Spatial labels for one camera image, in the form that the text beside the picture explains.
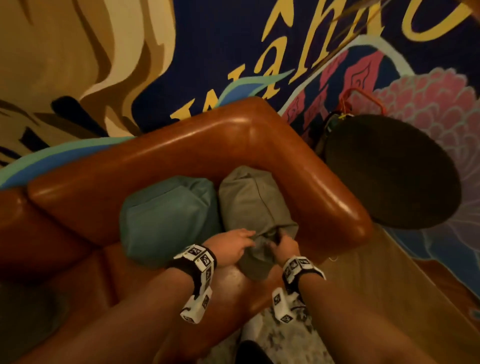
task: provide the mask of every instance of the couch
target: couch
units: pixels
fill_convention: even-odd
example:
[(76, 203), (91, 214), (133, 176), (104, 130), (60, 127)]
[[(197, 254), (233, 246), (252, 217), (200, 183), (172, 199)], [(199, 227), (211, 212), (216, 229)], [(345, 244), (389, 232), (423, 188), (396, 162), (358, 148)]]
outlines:
[[(48, 285), (70, 305), (60, 329), (18, 363), (48, 363), (59, 346), (162, 271), (122, 251), (119, 212), (128, 195), (174, 175), (206, 177), (217, 188), (240, 165), (272, 172), (300, 226), (301, 251), (315, 263), (368, 241), (365, 209), (261, 98), (182, 120), (0, 192), (0, 279)], [(178, 316), (159, 361), (206, 355), (270, 306), (281, 285), (279, 267), (261, 282), (237, 267), (219, 268), (202, 322)]]

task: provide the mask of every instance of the yellow lettering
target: yellow lettering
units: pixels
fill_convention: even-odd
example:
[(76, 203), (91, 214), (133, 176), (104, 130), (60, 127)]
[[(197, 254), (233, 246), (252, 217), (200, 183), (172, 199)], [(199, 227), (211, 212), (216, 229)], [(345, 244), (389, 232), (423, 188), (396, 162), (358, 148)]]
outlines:
[[(366, 8), (361, 8), (357, 11), (357, 15), (355, 15), (355, 19), (353, 20), (353, 24), (348, 31), (347, 36), (342, 41), (340, 45), (345, 44), (352, 36), (355, 31), (355, 27), (357, 26), (358, 22), (360, 21), (361, 16), (365, 12)], [(380, 36), (384, 30), (384, 26), (382, 26), (382, 13), (380, 11), (381, 5), (380, 2), (370, 6), (368, 8), (368, 19), (367, 19), (367, 34), (371, 36)]]
[[(307, 38), (305, 39), (305, 44), (303, 45), (303, 50), (300, 55), (300, 61), (299, 61), (297, 72), (290, 79), (290, 81), (288, 82), (289, 84), (295, 81), (305, 72), (307, 72), (307, 68), (305, 67), (305, 61), (307, 60), (308, 51), (310, 50), (310, 46), (312, 45), (312, 40), (313, 40), (315, 31), (317, 30), (321, 22), (325, 19), (325, 17), (328, 15), (328, 13), (330, 13), (331, 10), (334, 11), (333, 18), (334, 19), (337, 18), (342, 13), (343, 8), (345, 7), (345, 2), (347, 0), (334, 0), (330, 4), (330, 6), (324, 11), (325, 1), (326, 0), (318, 1), (318, 5), (317, 5), (317, 8), (315, 9), (315, 14), (313, 15), (312, 22), (310, 23), (310, 28), (308, 29)], [(336, 24), (337, 24), (337, 21), (334, 21), (330, 24), (327, 35), (325, 37), (324, 45), (322, 46), (322, 50), (320, 52), (320, 56), (312, 64), (312, 67), (318, 64), (323, 58), (328, 56), (329, 52), (327, 52), (326, 49), (327, 49), (328, 43), (330, 42), (330, 39), (332, 38), (333, 31), (335, 30)]]
[(290, 28), (293, 25), (293, 0), (278, 0), (268, 17), (267, 24), (265, 24), (264, 33), (262, 34), (262, 42), (272, 30), (279, 15), (282, 15), (283, 21)]
[(429, 30), (417, 33), (412, 29), (412, 20), (421, 2), (422, 0), (412, 0), (410, 2), (402, 22), (403, 34), (408, 39), (415, 42), (426, 42), (439, 38), (455, 28), (472, 14), (472, 10), (467, 5), (461, 3), (439, 24)]
[(194, 101), (195, 99), (190, 100), (185, 105), (183, 105), (180, 109), (178, 109), (176, 112), (174, 112), (173, 114), (170, 114), (170, 118), (179, 119), (179, 120), (191, 118), (192, 115), (190, 114), (190, 106), (192, 106)]
[[(287, 48), (287, 37), (286, 36), (281, 36), (280, 38), (275, 39), (263, 52), (263, 54), (260, 56), (260, 58), (257, 61), (257, 64), (255, 65), (255, 68), (253, 69), (254, 73), (259, 73), (262, 70), (262, 67), (264, 65), (264, 60), (269, 52), (273, 47), (276, 48), (276, 55), (275, 55), (275, 60), (273, 64), (265, 71), (264, 75), (269, 76), (271, 74), (278, 74), (280, 72), (280, 65), (282, 64), (283, 60), (283, 55), (285, 54), (285, 48)], [(280, 91), (279, 88), (275, 88), (275, 84), (271, 84), (267, 86), (267, 90), (265, 91), (264, 95), (262, 98), (268, 99), (271, 98), (272, 96), (276, 95), (276, 93)]]
[(240, 67), (237, 67), (236, 69), (234, 69), (232, 72), (228, 74), (228, 79), (237, 81), (244, 70), (245, 70), (245, 64), (242, 64)]
[(203, 112), (207, 111), (209, 108), (213, 109), (218, 102), (218, 97), (216, 96), (215, 90), (211, 89), (207, 92), (207, 96), (205, 96), (205, 103)]

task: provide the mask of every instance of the teal pillow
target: teal pillow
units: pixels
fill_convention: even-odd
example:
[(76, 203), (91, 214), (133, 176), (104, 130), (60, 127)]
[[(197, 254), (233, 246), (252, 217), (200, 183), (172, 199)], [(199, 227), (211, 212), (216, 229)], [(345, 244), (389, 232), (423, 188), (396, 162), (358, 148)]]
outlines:
[(192, 244), (222, 232), (213, 183), (176, 176), (128, 196), (120, 212), (125, 254), (146, 266), (164, 266)]

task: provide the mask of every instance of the black pants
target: black pants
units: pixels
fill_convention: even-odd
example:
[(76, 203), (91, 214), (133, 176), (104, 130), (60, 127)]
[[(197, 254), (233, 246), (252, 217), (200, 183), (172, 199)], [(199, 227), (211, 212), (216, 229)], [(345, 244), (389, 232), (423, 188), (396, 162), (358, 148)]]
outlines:
[(235, 364), (273, 364), (260, 345), (255, 341), (242, 341), (237, 349)]

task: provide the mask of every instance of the sofa backrest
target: sofa backrest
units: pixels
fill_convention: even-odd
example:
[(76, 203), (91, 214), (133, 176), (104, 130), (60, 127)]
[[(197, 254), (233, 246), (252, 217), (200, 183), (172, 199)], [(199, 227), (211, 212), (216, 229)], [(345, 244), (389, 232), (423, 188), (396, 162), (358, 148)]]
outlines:
[(0, 281), (42, 281), (92, 251), (28, 201), (24, 189), (0, 191), (0, 204)]
[(128, 195), (175, 175), (206, 177), (218, 186), (240, 165), (272, 172), (300, 236), (321, 243), (326, 254), (368, 239), (372, 223), (358, 200), (257, 97), (62, 166), (31, 181), (28, 195), (64, 226), (108, 245), (120, 238), (119, 212)]

